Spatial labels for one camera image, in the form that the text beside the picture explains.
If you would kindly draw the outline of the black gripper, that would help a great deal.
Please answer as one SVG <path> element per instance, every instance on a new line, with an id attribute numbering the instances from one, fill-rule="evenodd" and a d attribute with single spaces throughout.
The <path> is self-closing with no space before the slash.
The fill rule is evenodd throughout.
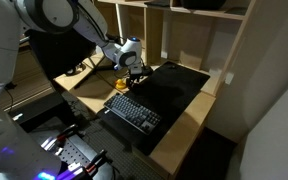
<path id="1" fill-rule="evenodd" d="M 147 75 L 147 72 L 143 69 L 140 69 L 140 70 L 131 69 L 129 71 L 129 77 L 127 78 L 127 82 L 129 84 L 134 83 L 135 81 L 138 81 L 140 78 L 146 75 Z"/>

